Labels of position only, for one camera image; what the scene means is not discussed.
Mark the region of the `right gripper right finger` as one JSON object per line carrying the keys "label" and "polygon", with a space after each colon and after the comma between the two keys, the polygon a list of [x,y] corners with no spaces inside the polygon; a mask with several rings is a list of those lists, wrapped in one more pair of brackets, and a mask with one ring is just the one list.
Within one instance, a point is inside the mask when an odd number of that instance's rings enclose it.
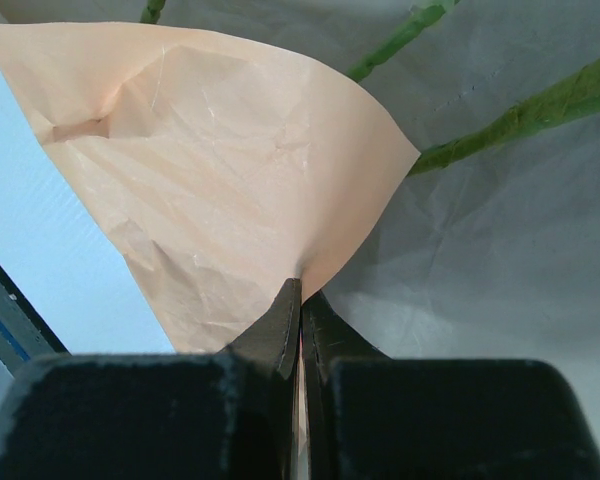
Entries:
{"label": "right gripper right finger", "polygon": [[552,365],[392,359],[315,294],[302,308],[313,479],[600,479],[600,452]]}

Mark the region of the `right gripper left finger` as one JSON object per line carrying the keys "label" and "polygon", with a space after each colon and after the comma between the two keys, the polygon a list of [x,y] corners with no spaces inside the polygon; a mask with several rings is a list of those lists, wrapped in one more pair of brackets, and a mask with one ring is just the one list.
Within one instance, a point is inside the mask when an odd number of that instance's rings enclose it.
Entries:
{"label": "right gripper left finger", "polygon": [[301,283],[212,354],[53,355],[0,407],[0,479],[292,479]]}

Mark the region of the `orange beige wrapping paper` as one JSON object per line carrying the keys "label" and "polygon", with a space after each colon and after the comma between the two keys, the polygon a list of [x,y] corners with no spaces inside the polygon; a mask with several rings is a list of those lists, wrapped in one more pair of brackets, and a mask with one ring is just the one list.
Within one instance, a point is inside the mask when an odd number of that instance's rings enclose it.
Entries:
{"label": "orange beige wrapping paper", "polygon": [[398,357],[600,368],[600,114],[417,174],[600,56],[600,1],[0,23],[0,263],[75,352],[221,348],[284,279]]}

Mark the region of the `pink fake flower stem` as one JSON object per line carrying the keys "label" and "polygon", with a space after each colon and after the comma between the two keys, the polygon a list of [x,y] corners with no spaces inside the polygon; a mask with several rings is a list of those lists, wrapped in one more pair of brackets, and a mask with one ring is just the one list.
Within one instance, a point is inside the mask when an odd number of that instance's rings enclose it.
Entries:
{"label": "pink fake flower stem", "polygon": [[540,93],[512,106],[471,134],[432,147],[410,169],[411,176],[444,169],[486,149],[600,113],[600,58]]}

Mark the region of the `brown orange fake flower stem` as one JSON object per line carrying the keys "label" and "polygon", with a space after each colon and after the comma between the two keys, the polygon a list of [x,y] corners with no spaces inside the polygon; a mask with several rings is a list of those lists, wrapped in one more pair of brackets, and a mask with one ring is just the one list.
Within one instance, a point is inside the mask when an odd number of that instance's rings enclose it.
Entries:
{"label": "brown orange fake flower stem", "polygon": [[402,48],[415,40],[423,31],[435,25],[459,3],[459,0],[425,1],[422,6],[416,5],[408,18],[377,48],[346,71],[346,76],[356,83],[366,79],[377,67],[388,62]]}

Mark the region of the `white fake flower stem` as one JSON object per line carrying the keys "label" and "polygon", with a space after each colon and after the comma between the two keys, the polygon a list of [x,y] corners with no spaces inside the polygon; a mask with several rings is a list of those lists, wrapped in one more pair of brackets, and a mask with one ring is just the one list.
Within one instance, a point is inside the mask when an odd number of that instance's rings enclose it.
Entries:
{"label": "white fake flower stem", "polygon": [[143,24],[157,24],[166,4],[166,0],[148,0],[143,7],[140,22]]}

